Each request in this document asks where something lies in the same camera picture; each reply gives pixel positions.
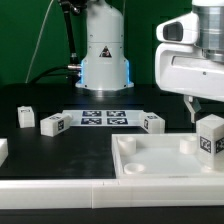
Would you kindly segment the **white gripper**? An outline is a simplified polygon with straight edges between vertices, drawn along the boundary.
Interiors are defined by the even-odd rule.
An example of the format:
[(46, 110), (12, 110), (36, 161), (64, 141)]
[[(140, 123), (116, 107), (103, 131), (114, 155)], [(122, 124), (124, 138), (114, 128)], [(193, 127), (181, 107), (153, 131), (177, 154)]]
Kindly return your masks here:
[(192, 123), (201, 110), (195, 97), (224, 102), (224, 63), (205, 59), (195, 46), (160, 44), (155, 53), (155, 79), (160, 89), (185, 95)]

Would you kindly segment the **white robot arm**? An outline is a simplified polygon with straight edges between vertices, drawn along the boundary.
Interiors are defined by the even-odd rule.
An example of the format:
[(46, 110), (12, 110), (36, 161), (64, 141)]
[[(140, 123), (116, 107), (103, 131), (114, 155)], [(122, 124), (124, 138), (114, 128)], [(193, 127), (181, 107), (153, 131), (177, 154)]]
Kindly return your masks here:
[(155, 79), (191, 114), (200, 98), (224, 102), (224, 0), (192, 0), (190, 13), (157, 26)]

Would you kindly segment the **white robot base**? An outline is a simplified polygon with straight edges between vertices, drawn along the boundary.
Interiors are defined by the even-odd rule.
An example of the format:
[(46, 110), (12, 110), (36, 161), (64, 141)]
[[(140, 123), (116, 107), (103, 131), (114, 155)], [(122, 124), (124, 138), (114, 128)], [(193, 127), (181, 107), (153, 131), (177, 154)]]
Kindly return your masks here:
[(81, 62), (77, 87), (90, 91), (118, 91), (133, 87), (124, 56), (124, 18), (105, 0), (87, 3), (87, 54)]

